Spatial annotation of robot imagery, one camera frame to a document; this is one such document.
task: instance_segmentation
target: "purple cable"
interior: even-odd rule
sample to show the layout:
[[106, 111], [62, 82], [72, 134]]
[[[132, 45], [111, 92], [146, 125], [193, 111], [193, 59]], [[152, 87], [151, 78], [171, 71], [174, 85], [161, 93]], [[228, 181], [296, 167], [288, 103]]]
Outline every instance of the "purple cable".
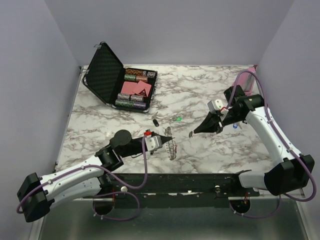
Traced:
[[[293, 150], [290, 150], [290, 146], [289, 144], [286, 142], [286, 140], [282, 137], [281, 133], [278, 131], [277, 127], [275, 126], [275, 124], [272, 122], [272, 119], [270, 117], [270, 114], [268, 112], [268, 104], [267, 104], [267, 100], [266, 100], [266, 96], [264, 94], [264, 91], [263, 91], [263, 88], [262, 88], [262, 85], [258, 79], [258, 76], [252, 72], [252, 71], [249, 71], [249, 70], [243, 70], [241, 71], [235, 78], [235, 81], [234, 81], [234, 86], [237, 86], [237, 83], [239, 81], [239, 78], [240, 78], [240, 75], [243, 74], [243, 73], [248, 73], [248, 74], [251, 74], [254, 76], [255, 80], [257, 81], [258, 85], [260, 85], [260, 89], [261, 89], [261, 93], [262, 93], [262, 96], [264, 98], [264, 111], [265, 111], [265, 115], [271, 125], [271, 127], [273, 128], [273, 130], [275, 131], [275, 133], [277, 134], [277, 136], [279, 137], [279, 139], [281, 140], [281, 142], [285, 145], [285, 147], [287, 148], [287, 150], [297, 159], [297, 161], [301, 164], [301, 166], [303, 167], [303, 169], [305, 170], [305, 172], [308, 174], [308, 177], [310, 178], [310, 181], [312, 183], [312, 194], [311, 196], [309, 196], [308, 198], [297, 198], [297, 197], [294, 197], [294, 196], [291, 196], [287, 193], [284, 193], [285, 196], [287, 196], [288, 198], [290, 199], [293, 199], [295, 201], [298, 201], [298, 202], [308, 202], [308, 201], [311, 201], [317, 194], [317, 185], [316, 185], [316, 181], [314, 179], [314, 177], [312, 176], [311, 172], [309, 171], [308, 167], [304, 164], [304, 162], [302, 161], [302, 159], [293, 151]], [[231, 93], [231, 96], [230, 96], [230, 99], [229, 99], [229, 102], [226, 106], [226, 109], [228, 109], [231, 105], [231, 102], [235, 96], [235, 91], [236, 91], [236, 88], [234, 87], [232, 89], [232, 93]]]
[[269, 217], [272, 217], [274, 215], [276, 215], [279, 210], [280, 210], [280, 207], [281, 207], [281, 204], [282, 204], [282, 201], [281, 201], [281, 195], [279, 195], [279, 203], [278, 203], [278, 206], [276, 207], [276, 209], [269, 213], [268, 215], [265, 215], [265, 216], [253, 216], [253, 215], [244, 215], [240, 212], [237, 212], [231, 205], [231, 202], [229, 202], [229, 207], [231, 208], [231, 210], [233, 211], [234, 214], [238, 215], [238, 216], [241, 216], [241, 217], [244, 217], [244, 218], [249, 218], [249, 219], [266, 219], [266, 218], [269, 218]]
[[[142, 182], [141, 185], [139, 185], [139, 186], [132, 186], [132, 185], [127, 184], [126, 182], [124, 182], [123, 180], [121, 180], [120, 178], [118, 178], [114, 173], [112, 173], [112, 172], [109, 171], [108, 169], [104, 168], [103, 166], [99, 166], [99, 165], [94, 165], [94, 164], [93, 164], [93, 165], [85, 165], [85, 166], [83, 166], [83, 167], [84, 167], [84, 169], [87, 169], [87, 168], [97, 168], [97, 169], [101, 169], [101, 170], [105, 171], [106, 173], [108, 173], [109, 175], [111, 175], [112, 177], [114, 177], [116, 180], [118, 180], [118, 182], [120, 182], [120, 183], [123, 184], [124, 186], [126, 186], [126, 187], [128, 187], [128, 188], [130, 188], [130, 189], [141, 189], [141, 188], [146, 184], [147, 178], [148, 178], [147, 154], [146, 154], [146, 146], [145, 146], [145, 143], [146, 143], [146, 136], [144, 135], [143, 138], [142, 138], [142, 153], [143, 153], [144, 171], [145, 171], [145, 172], [144, 172], [143, 182]], [[56, 177], [52, 178], [52, 179], [51, 179], [51, 182], [57, 181], [57, 180], [65, 177], [65, 176], [67, 176], [67, 175], [69, 175], [69, 174], [72, 174], [72, 173], [74, 173], [74, 172], [77, 172], [77, 171], [79, 171], [79, 170], [83, 170], [83, 169], [82, 169], [81, 167], [78, 167], [78, 168], [75, 168], [75, 169], [70, 170], [70, 171], [68, 171], [68, 172], [65, 172], [65, 173], [63, 173], [63, 174], [60, 175], [60, 176], [56, 176]], [[48, 185], [48, 184], [49, 184], [49, 182], [46, 181], [46, 182], [42, 183], [41, 185], [35, 187], [35, 188], [34, 188], [33, 190], [31, 190], [27, 195], [25, 195], [25, 197], [19, 202], [19, 204], [18, 204], [18, 206], [17, 206], [17, 208], [16, 208], [16, 212], [17, 212], [18, 214], [23, 214], [24, 212], [23, 212], [23, 211], [20, 211], [20, 208], [21, 208], [21, 206], [25, 203], [25, 201], [26, 201], [33, 193], [35, 193], [37, 190], [41, 189], [42, 187], [44, 187], [44, 186], [46, 186], [46, 185]], [[138, 202], [138, 207], [140, 207], [139, 200], [138, 200], [138, 198], [137, 198], [134, 194], [132, 194], [131, 192], [120, 192], [120, 193], [125, 193], [125, 194], [129, 194], [129, 195], [131, 195], [131, 196], [134, 196], [134, 197], [136, 198], [137, 202]]]
[[92, 210], [94, 212], [94, 215], [93, 215], [94, 217], [95, 216], [99, 216], [99, 217], [101, 217], [103, 219], [108, 219], [108, 220], [113, 220], [113, 221], [129, 221], [129, 220], [135, 219], [136, 217], [139, 216], [139, 214], [140, 214], [140, 202], [139, 202], [139, 199], [137, 198], [137, 196], [134, 195], [131, 192], [128, 192], [128, 191], [115, 191], [115, 192], [110, 192], [110, 193], [106, 193], [106, 194], [95, 195], [94, 198], [96, 198], [96, 197], [106, 197], [106, 196], [110, 196], [110, 195], [114, 195], [114, 194], [129, 194], [132, 197], [134, 197], [134, 199], [136, 200], [136, 203], [137, 203], [137, 211], [135, 212], [135, 214], [133, 216], [126, 217], [126, 218], [115, 218], [115, 217], [100, 215], [100, 214], [98, 214], [96, 212], [95, 204], [93, 203]]

